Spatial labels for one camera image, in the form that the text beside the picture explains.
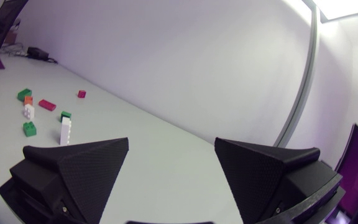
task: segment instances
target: table surface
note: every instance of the table surface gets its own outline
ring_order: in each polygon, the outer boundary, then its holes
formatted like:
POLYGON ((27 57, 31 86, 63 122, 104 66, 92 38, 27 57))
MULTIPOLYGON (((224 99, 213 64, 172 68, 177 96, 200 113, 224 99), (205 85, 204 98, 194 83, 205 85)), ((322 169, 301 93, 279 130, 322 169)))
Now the table surface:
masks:
MULTIPOLYGON (((22 148, 59 146, 60 113, 72 113, 70 144, 129 138, 129 152, 101 223, 242 223, 213 145, 100 89, 60 65, 2 57, 0 70, 0 186, 23 160, 22 148), (37 135, 27 138, 25 88, 34 97, 37 135), (86 90, 86 98, 76 96, 86 90), (57 105, 41 108, 45 99, 57 105)), ((20 223, 0 196, 0 223, 20 223)))

